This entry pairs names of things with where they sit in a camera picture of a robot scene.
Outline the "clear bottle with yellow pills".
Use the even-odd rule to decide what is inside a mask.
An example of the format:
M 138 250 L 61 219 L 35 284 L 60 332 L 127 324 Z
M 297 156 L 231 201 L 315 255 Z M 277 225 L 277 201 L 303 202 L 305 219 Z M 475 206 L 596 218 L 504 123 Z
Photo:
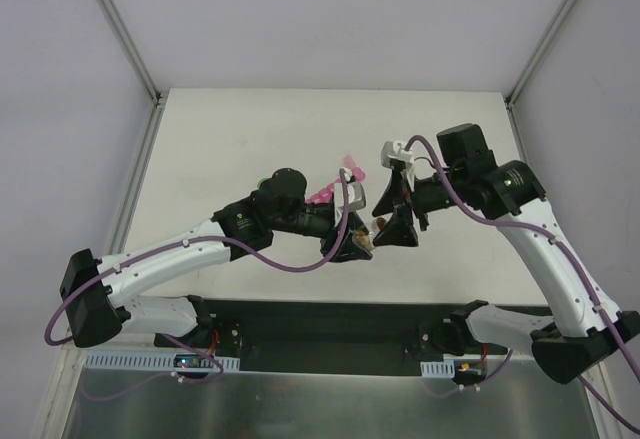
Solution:
M 373 244 L 374 235 L 368 229 L 357 229 L 353 232 L 353 241 L 361 249 L 372 252 L 375 249 Z

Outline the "pink weekly pill organizer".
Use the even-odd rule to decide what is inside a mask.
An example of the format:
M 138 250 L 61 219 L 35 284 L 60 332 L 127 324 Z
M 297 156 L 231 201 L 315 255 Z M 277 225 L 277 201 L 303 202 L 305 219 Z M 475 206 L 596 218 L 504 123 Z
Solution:
M 348 169 L 351 172 L 351 177 L 358 182 L 363 182 L 366 179 L 365 171 L 357 164 L 355 158 L 348 154 L 342 158 L 340 169 Z M 336 189 L 340 188 L 340 175 L 336 176 L 336 179 L 325 187 L 319 189 L 315 193 L 309 195 L 306 198 L 307 204 L 328 204 L 333 198 Z

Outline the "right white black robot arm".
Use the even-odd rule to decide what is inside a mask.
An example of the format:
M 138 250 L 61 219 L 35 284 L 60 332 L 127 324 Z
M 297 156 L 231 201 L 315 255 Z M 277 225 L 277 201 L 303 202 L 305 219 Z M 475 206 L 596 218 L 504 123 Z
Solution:
M 436 348 L 461 355 L 495 344 L 532 356 L 552 380 L 567 384 L 620 352 L 633 372 L 627 344 L 639 335 L 639 314 L 624 311 L 587 272 L 566 239 L 546 191 L 524 162 L 497 164 L 482 129 L 466 123 L 437 135 L 388 141 L 381 164 L 390 181 L 375 216 L 388 221 L 376 247 L 416 247 L 431 212 L 457 206 L 471 220 L 496 228 L 514 248 L 551 311 L 516 313 L 476 300 L 431 332 Z

